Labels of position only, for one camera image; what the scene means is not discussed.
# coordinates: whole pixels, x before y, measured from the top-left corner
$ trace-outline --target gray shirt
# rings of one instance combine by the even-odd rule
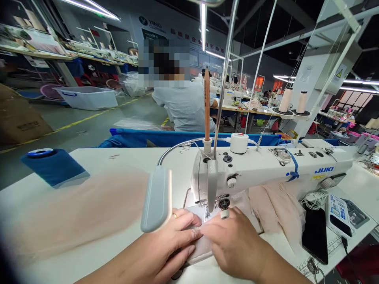
[[[155,87],[152,94],[158,105],[165,105],[174,119],[175,131],[205,132],[204,87],[197,82],[188,82],[186,87]],[[214,98],[210,96],[210,105]],[[210,131],[216,125],[209,118]]]

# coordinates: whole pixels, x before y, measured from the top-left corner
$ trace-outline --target company logo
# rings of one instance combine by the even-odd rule
[[[322,173],[322,172],[331,172],[332,170],[334,170],[334,167],[320,168],[319,170],[315,171],[315,174]]]
[[[147,26],[147,20],[144,18],[144,17],[142,17],[142,16],[139,16],[139,21],[141,22],[141,24],[143,24],[144,26]]]
[[[143,24],[144,26],[149,26],[149,28],[151,28],[152,30],[157,30],[164,34],[166,33],[166,31],[163,29],[160,23],[155,22],[150,19],[146,19],[144,16],[139,16],[138,19],[141,22],[141,24]]]

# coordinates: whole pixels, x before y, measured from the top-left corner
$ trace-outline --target blue thread spool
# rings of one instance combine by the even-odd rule
[[[22,156],[21,161],[54,188],[69,179],[90,176],[63,149],[37,149]]]

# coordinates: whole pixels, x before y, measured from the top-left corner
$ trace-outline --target juki logo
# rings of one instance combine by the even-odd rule
[[[332,170],[334,170],[334,167],[320,168],[319,170],[315,171],[315,174],[322,173],[322,172],[331,172]]]

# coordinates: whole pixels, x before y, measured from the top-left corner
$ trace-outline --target yellow floor line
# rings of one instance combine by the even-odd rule
[[[170,118],[166,118],[165,121],[162,123],[162,126],[165,126]]]
[[[118,106],[115,106],[115,107],[113,107],[113,108],[109,108],[109,109],[107,109],[107,110],[105,110],[105,111],[102,111],[102,112],[99,112],[99,113],[97,113],[97,114],[94,114],[94,115],[92,115],[92,116],[90,116],[90,117],[87,117],[87,118],[85,118],[85,119],[78,120],[78,121],[73,122],[73,123],[71,123],[71,124],[69,124],[69,125],[66,125],[66,126],[64,126],[64,127],[58,128],[58,129],[56,129],[56,130],[53,131],[53,132],[47,133],[47,134],[43,135],[42,137],[44,137],[44,136],[48,136],[48,135],[52,135],[52,134],[57,133],[57,132],[59,132],[59,131],[62,131],[62,130],[64,130],[64,129],[70,128],[70,127],[72,127],[72,126],[74,126],[74,125],[77,125],[77,124],[82,123],[82,122],[84,122],[84,121],[90,120],[90,119],[95,118],[95,117],[97,117],[97,116],[100,116],[100,115],[102,115],[102,114],[104,114],[104,113],[106,113],[106,112],[108,112],[108,111],[110,111],[110,110],[113,110],[113,109],[115,109],[115,108],[119,108],[119,107],[121,107],[121,106],[124,106],[124,105],[130,104],[130,103],[132,103],[132,102],[134,102],[134,101],[137,101],[137,100],[139,100],[139,99],[142,99],[142,98],[143,98],[143,97],[136,98],[136,99],[134,99],[134,100],[128,101],[128,102],[123,103],[123,104],[121,104],[121,105],[118,105]],[[32,139],[32,140],[29,140],[29,141],[24,142],[24,143],[17,144],[15,147],[10,148],[10,149],[2,150],[2,151],[0,151],[0,154],[8,153],[8,152],[10,152],[10,151],[12,151],[12,150],[14,150],[14,149],[17,149],[17,148],[18,148],[19,146],[21,146],[21,145],[25,145],[25,144],[32,143],[32,142],[34,142],[34,141],[37,141],[37,140],[41,139],[42,137],[39,137],[39,138],[36,138],[36,139]]]

